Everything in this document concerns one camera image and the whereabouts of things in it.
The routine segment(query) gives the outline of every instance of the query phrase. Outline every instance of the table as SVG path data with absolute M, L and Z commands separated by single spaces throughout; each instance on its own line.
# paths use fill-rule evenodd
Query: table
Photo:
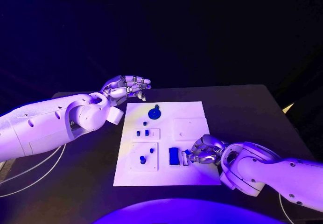
M 55 97 L 77 94 L 58 93 Z M 291 121 L 265 85 L 152 89 L 148 102 L 203 101 L 211 134 L 230 143 L 253 141 L 282 157 L 314 160 Z M 266 186 L 259 197 L 221 186 L 113 187 L 123 121 L 67 145 L 50 175 L 21 193 L 0 198 L 0 223 L 89 224 L 112 211 L 148 200 L 194 198 L 217 201 L 286 220 L 279 193 Z M 11 176 L 31 168 L 53 152 L 19 158 Z M 30 185 L 53 167 L 60 153 L 25 176 L 4 184 L 0 194 Z M 283 199 L 292 219 L 323 219 L 323 213 Z

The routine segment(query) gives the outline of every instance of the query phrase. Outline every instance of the cable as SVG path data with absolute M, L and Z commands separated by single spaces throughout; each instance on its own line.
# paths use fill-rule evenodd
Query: cable
M 285 207 L 283 207 L 283 203 L 282 203 L 282 209 L 283 209 L 285 215 L 286 215 L 286 217 L 289 218 L 292 224 L 295 224 L 295 222 L 292 221 L 291 217 L 289 217 L 288 214 L 286 214 Z
M 61 152 L 61 155 L 60 155 L 60 158 L 58 158 L 58 161 L 55 162 L 55 164 L 54 164 L 54 166 L 53 166 L 53 168 L 51 168 L 51 170 L 48 171 L 48 173 L 28 186 L 28 187 L 25 187 L 24 189 L 21 189 L 21 190 L 18 190 L 18 191 L 15 191 L 15 192 L 12 192 L 11 194 L 6 194 L 6 195 L 2 195 L 0 197 L 6 197 L 6 196 L 9 196 L 9 195 L 14 195 L 14 194 L 17 194 L 17 193 L 19 193 L 21 191 L 24 191 L 25 189 L 28 189 L 34 184 L 37 184 L 41 180 L 43 180 L 43 178 L 50 174 L 50 172 L 53 171 L 53 169 L 55 168 L 55 166 L 57 166 L 57 164 L 58 164 L 58 162 L 60 162 L 60 159 L 61 159 L 61 157 L 63 157 L 63 153 L 64 153 L 64 150 L 66 150 L 66 147 L 67 147 L 67 144 L 64 145 L 64 148 L 63 148 L 63 152 Z
M 18 174 L 17 176 L 11 177 L 9 179 L 6 179 L 5 181 L 0 182 L 5 183 L 8 181 L 11 181 L 12 179 L 15 179 L 17 177 L 19 177 L 21 175 L 27 174 L 32 169 L 35 169 L 40 165 L 43 165 L 45 163 L 45 161 L 54 156 L 54 154 L 58 152 L 58 150 L 61 149 L 61 146 L 58 147 L 58 149 L 55 150 L 55 152 L 53 153 L 53 155 L 37 165 L 34 166 L 31 169 L 28 169 L 25 172 L 22 172 L 21 174 Z

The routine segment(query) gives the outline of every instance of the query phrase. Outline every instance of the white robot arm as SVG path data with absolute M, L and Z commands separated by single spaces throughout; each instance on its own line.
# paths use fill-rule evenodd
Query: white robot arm
M 30 104 L 4 115 L 0 161 L 53 150 L 102 128 L 106 121 L 119 124 L 123 111 L 115 106 L 128 97 L 145 101 L 142 89 L 151 89 L 149 79 L 117 76 L 100 92 Z
M 256 143 L 229 145 L 211 135 L 204 135 L 187 154 L 192 162 L 221 165 L 221 181 L 231 189 L 259 196 L 269 184 L 291 202 L 323 212 L 323 164 L 282 159 Z

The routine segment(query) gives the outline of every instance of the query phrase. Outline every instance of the dark background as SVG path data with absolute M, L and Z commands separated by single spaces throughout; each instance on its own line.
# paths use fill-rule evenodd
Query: dark background
M 116 75 L 154 88 L 265 84 L 282 108 L 304 99 L 288 116 L 321 158 L 322 73 L 319 0 L 0 2 L 0 114 Z

